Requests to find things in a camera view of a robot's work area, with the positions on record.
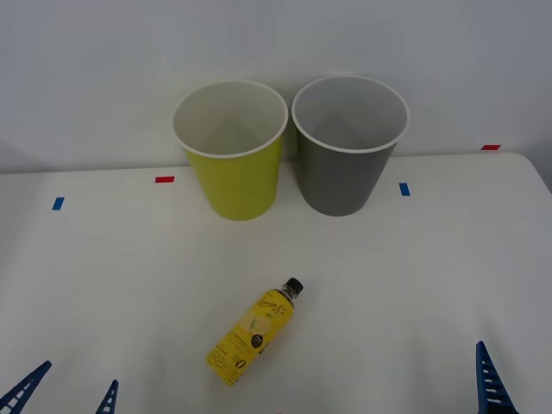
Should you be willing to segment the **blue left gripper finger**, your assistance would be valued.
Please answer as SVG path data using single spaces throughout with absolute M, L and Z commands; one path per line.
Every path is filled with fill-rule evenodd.
M 4 394 L 0 401 L 1 413 L 20 414 L 51 366 L 51 361 L 45 361 Z
M 96 410 L 96 414 L 115 414 L 116 413 L 116 399 L 118 394 L 119 381 L 114 379 L 108 391 L 104 395 L 100 405 Z

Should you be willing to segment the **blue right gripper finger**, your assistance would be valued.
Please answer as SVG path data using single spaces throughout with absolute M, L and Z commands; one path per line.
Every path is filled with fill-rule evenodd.
M 483 341 L 476 345 L 476 380 L 479 414 L 518 414 Z

